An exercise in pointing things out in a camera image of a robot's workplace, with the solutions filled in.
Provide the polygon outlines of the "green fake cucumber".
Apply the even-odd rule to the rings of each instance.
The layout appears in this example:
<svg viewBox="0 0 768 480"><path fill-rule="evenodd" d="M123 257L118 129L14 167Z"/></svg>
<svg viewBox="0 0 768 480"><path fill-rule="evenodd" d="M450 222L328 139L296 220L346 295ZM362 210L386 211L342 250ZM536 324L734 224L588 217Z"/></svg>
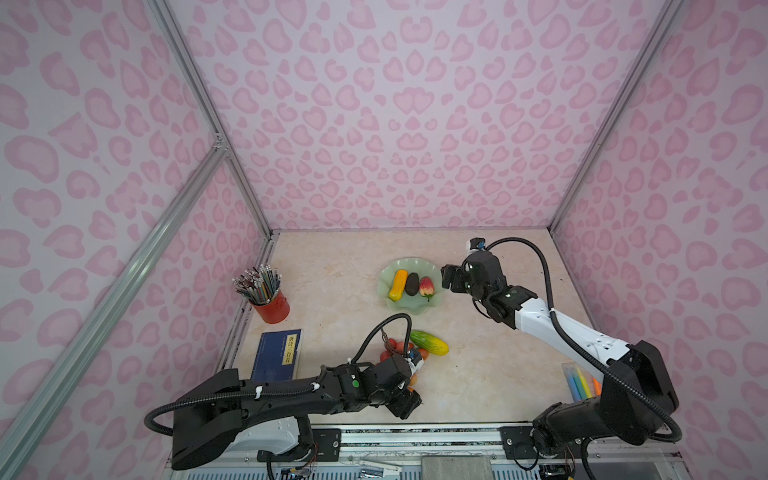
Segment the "green fake cucumber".
<svg viewBox="0 0 768 480"><path fill-rule="evenodd" d="M450 352L450 347L445 341L424 331L413 330L410 341L415 346L437 356L445 356Z"/></svg>

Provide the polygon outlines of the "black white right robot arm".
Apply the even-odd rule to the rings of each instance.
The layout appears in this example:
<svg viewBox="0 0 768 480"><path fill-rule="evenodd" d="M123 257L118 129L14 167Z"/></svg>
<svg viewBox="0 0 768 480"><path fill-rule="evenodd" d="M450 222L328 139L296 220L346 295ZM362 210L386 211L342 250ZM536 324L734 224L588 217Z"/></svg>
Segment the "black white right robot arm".
<svg viewBox="0 0 768 480"><path fill-rule="evenodd" d="M488 250L474 250L461 264L443 266L441 283L470 295L495 322L555 348L601 384L593 397L555 403L533 420L531 437L541 454L553 455L586 439L618 438L635 446L649 439L681 439L672 417L679 399L653 344L609 337L555 309L549 294L509 284L500 260Z"/></svg>

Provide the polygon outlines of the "blue book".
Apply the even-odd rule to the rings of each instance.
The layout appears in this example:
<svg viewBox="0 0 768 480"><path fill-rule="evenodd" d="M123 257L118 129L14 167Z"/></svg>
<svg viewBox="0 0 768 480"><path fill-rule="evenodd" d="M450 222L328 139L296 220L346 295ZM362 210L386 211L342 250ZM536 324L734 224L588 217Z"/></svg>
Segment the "blue book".
<svg viewBox="0 0 768 480"><path fill-rule="evenodd" d="M300 329L262 333L250 379L257 383L294 380L301 339Z"/></svg>

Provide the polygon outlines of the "dark fake avocado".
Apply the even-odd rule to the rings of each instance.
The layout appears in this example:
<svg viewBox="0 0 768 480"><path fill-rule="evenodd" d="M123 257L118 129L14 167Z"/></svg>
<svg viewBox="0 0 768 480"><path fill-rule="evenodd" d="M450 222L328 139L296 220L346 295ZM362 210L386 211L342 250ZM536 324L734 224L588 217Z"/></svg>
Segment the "dark fake avocado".
<svg viewBox="0 0 768 480"><path fill-rule="evenodd" d="M404 292L408 296L416 296L419 293L420 277L417 273L411 272L408 274L404 286Z"/></svg>

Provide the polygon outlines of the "red pencil cup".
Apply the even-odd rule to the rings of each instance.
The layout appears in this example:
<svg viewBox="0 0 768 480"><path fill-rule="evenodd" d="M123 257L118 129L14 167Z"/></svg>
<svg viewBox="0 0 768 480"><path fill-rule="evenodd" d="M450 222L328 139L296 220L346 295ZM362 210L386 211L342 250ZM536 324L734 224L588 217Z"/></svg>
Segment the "red pencil cup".
<svg viewBox="0 0 768 480"><path fill-rule="evenodd" d="M290 314L290 305L285 295L278 290L273 298L263 305L252 305L254 311L266 324L278 324Z"/></svg>

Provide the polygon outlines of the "bundle of pencils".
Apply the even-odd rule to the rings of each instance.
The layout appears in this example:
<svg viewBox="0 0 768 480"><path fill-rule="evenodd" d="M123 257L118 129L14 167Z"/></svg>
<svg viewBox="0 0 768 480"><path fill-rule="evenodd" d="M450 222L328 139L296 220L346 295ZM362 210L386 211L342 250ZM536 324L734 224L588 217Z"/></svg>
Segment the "bundle of pencils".
<svg viewBox="0 0 768 480"><path fill-rule="evenodd" d="M270 265L246 269L232 279L235 291L254 306L265 306L279 293L281 275Z"/></svg>

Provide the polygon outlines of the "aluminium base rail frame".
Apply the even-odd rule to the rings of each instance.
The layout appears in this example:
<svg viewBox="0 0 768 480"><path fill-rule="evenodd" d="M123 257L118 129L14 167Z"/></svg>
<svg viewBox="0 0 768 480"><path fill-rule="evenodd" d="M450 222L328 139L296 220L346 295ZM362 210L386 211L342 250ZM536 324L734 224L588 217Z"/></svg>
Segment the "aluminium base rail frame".
<svg viewBox="0 0 768 480"><path fill-rule="evenodd" d="M240 443L193 470L166 469L166 479L688 479L673 444L636 447L617 439L593 440L581 455L575 441L539 456L525 423L321 425L311 462L258 461Z"/></svg>

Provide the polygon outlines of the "red fake strawberry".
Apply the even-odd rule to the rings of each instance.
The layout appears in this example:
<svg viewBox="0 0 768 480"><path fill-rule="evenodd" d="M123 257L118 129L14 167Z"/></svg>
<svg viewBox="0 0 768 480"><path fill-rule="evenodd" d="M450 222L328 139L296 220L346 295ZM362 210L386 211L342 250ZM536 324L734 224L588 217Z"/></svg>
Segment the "red fake strawberry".
<svg viewBox="0 0 768 480"><path fill-rule="evenodd" d="M432 297L435 295L434 283L430 277L424 276L420 279L419 294L421 297L425 298L427 301L430 301Z"/></svg>

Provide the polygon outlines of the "diagonal aluminium frame bar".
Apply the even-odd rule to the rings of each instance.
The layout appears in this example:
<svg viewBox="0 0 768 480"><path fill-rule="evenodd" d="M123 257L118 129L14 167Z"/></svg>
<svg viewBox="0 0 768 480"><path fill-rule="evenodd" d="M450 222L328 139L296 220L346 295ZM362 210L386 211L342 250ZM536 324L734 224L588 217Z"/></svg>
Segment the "diagonal aluminium frame bar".
<svg viewBox="0 0 768 480"><path fill-rule="evenodd" d="M224 147L209 151L85 320L70 345L54 363L34 395L20 410L1 441L3 479L16 478L27 464L209 181L215 176L226 154Z"/></svg>

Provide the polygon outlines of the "green scalloped fruit bowl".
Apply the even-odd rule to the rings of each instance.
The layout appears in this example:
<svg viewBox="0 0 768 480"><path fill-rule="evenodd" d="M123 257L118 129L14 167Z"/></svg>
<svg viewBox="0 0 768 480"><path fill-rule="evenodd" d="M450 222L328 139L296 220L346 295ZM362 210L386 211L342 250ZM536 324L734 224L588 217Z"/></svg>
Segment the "green scalloped fruit bowl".
<svg viewBox="0 0 768 480"><path fill-rule="evenodd" d="M376 294L394 312L420 315L441 305L445 289L440 269L417 257L390 262L377 276Z"/></svg>

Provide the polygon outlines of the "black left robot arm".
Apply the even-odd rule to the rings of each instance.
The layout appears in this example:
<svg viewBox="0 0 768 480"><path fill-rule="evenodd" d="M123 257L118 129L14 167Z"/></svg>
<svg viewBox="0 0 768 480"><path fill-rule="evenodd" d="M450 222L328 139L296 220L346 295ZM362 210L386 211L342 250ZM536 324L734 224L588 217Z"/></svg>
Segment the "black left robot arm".
<svg viewBox="0 0 768 480"><path fill-rule="evenodd" d="M257 383L241 380L235 369L222 371L174 403L171 468L190 470L218 459L238 434L288 418L298 438L280 446L269 433L256 448L259 461L305 461L315 454L309 417L385 407L405 420L421 405L410 387L411 365L394 356L377 365L323 366L312 378Z"/></svg>

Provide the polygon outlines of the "coloured marker set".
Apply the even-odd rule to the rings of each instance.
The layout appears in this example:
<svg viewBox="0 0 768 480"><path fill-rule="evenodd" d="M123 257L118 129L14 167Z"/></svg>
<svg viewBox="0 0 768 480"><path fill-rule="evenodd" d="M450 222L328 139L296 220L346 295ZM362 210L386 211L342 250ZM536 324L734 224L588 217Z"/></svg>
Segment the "coloured marker set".
<svg viewBox="0 0 768 480"><path fill-rule="evenodd" d="M575 363L563 363L562 371L574 402L600 396L602 384Z"/></svg>

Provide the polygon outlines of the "red fake grape bunch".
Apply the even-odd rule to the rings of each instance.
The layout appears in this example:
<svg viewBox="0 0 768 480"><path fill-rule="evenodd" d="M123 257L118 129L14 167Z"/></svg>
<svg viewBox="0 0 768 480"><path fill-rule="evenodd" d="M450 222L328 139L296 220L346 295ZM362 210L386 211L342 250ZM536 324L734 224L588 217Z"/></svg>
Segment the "red fake grape bunch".
<svg viewBox="0 0 768 480"><path fill-rule="evenodd" d="M390 338L384 330L381 331L381 339L383 342L384 350L381 352L379 356L380 363L383 363L384 361L392 358L393 356L401 356L403 354L404 343L402 341L397 341L394 338ZM412 348L419 348L419 347L415 346L412 342L409 342L408 348L412 349ZM421 348L419 349L424 358L424 361L426 361L429 358L429 352Z"/></svg>

